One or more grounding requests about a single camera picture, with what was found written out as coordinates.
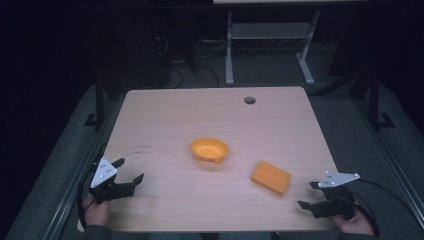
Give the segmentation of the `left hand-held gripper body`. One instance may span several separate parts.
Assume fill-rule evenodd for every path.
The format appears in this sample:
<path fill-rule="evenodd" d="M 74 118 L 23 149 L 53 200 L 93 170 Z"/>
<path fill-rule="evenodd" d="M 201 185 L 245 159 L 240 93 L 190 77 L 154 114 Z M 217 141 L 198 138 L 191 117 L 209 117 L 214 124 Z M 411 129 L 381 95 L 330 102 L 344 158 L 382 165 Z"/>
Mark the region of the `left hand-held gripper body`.
<path fill-rule="evenodd" d="M 116 183 L 118 168 L 105 157 L 100 159 L 94 177 L 90 183 L 89 193 L 98 203 L 132 197 L 135 192 L 133 183 Z"/>

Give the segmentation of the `orange rectangular sponge block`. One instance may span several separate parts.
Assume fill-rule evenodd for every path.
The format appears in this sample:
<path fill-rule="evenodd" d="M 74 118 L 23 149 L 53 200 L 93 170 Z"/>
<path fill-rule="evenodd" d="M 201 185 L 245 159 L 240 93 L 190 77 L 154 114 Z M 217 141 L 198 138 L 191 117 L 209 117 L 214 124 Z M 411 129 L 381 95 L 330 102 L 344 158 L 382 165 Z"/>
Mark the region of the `orange rectangular sponge block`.
<path fill-rule="evenodd" d="M 290 173 L 266 161 L 260 161 L 254 168 L 250 180 L 278 196 L 283 196 L 288 189 L 291 177 Z"/>

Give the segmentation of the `aluminium rail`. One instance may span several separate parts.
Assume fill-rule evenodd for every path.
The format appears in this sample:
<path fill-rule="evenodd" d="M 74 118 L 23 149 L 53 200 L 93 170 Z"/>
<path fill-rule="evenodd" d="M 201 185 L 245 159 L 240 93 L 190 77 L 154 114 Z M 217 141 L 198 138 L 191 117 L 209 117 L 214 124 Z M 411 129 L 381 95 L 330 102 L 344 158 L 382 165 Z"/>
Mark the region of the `aluminium rail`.
<path fill-rule="evenodd" d="M 381 132 L 381 127 L 377 127 L 371 122 L 368 117 L 368 111 L 366 107 L 360 101 L 354 101 L 353 105 L 367 127 L 370 135 L 376 142 L 380 149 L 384 159 L 390 166 L 392 174 L 394 175 L 395 181 L 400 189 L 406 203 L 409 213 L 412 215 L 414 220 L 417 222 L 420 230 L 424 233 L 424 201 L 420 198 L 416 189 L 413 187 L 411 181 L 407 177 L 403 170 L 399 159 L 390 148 L 387 140 Z"/>
<path fill-rule="evenodd" d="M 121 102 L 106 101 L 104 120 L 99 127 L 85 126 L 87 118 L 97 112 L 94 105 L 88 112 L 84 111 L 81 123 L 71 122 L 70 127 L 65 128 L 65 137 L 59 139 L 59 143 L 64 143 L 65 149 L 59 150 L 59 163 L 48 167 L 47 171 L 48 180 L 58 186 L 49 195 L 58 199 L 42 234 L 42 240 L 61 239 L 69 218 L 77 209 L 79 182 L 91 164 L 105 151 L 121 106 Z"/>

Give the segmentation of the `orange plastic bowl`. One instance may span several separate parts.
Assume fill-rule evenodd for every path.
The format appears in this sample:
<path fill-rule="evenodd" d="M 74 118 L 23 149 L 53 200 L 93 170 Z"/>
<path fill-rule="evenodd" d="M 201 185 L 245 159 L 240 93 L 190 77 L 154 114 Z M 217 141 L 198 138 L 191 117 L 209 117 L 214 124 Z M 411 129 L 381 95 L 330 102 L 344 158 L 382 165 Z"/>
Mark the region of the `orange plastic bowl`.
<path fill-rule="evenodd" d="M 228 153 L 228 147 L 214 138 L 200 138 L 190 144 L 190 150 L 198 161 L 220 164 Z"/>

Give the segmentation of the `person's right hand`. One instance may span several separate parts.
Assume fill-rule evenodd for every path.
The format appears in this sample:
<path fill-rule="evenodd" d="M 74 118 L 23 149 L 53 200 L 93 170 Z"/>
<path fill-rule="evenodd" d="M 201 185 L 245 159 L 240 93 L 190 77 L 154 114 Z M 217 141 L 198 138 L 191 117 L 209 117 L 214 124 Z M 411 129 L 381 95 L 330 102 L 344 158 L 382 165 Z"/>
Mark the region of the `person's right hand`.
<path fill-rule="evenodd" d="M 359 211 L 350 220 L 345 220 L 342 216 L 334 216 L 331 218 L 337 228 L 343 233 L 374 235 L 371 224 L 366 217 Z"/>

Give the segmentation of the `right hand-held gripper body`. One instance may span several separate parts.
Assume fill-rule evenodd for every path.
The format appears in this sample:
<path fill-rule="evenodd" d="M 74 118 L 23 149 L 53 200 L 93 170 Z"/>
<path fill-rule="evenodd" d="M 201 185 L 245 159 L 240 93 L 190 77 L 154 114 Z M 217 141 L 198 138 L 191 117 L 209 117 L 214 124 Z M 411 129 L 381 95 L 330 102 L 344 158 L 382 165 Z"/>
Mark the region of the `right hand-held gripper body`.
<path fill-rule="evenodd" d="M 350 220 L 354 216 L 355 199 L 350 190 L 346 187 L 347 183 L 359 180 L 357 173 L 336 173 L 326 171 L 320 182 L 320 189 L 325 201 L 312 204 L 310 211 L 315 218 L 327 218 L 342 215 Z"/>

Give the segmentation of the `white metal table frame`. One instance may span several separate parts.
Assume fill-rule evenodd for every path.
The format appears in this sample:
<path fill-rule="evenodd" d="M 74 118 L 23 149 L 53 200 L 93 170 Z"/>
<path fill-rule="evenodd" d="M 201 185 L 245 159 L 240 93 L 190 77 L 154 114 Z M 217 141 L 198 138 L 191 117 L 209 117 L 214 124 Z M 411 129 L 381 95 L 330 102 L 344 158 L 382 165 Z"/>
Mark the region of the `white metal table frame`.
<path fill-rule="evenodd" d="M 316 10 L 309 22 L 284 23 L 237 23 L 233 14 L 227 14 L 225 83 L 234 85 L 232 44 L 234 40 L 303 40 L 304 47 L 296 53 L 296 59 L 307 85 L 314 85 L 315 80 L 307 63 L 307 55 L 313 40 L 321 11 Z"/>

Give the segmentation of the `person's left hand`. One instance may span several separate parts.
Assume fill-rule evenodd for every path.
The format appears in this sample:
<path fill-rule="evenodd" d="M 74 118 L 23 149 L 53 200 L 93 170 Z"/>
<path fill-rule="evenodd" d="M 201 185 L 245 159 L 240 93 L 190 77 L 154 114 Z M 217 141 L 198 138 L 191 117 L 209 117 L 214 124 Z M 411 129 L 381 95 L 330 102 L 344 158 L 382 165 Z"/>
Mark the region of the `person's left hand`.
<path fill-rule="evenodd" d="M 110 201 L 98 203 L 97 200 L 89 194 L 83 201 L 84 220 L 87 226 L 107 226 L 110 219 Z"/>

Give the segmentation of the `black metal stand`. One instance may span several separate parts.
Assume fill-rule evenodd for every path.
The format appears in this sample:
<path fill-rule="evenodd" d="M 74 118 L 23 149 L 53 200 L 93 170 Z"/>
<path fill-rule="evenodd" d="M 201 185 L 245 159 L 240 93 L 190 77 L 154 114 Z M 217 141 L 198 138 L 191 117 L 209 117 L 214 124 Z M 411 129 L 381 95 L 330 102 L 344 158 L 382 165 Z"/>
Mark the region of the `black metal stand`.
<path fill-rule="evenodd" d="M 98 130 L 104 121 L 104 79 L 101 74 L 98 75 L 95 83 L 95 112 L 87 116 L 85 126 L 94 127 Z"/>
<path fill-rule="evenodd" d="M 372 127 L 379 131 L 381 128 L 394 128 L 395 125 L 387 113 L 379 111 L 380 81 L 375 72 L 371 75 L 369 89 L 368 118 Z"/>

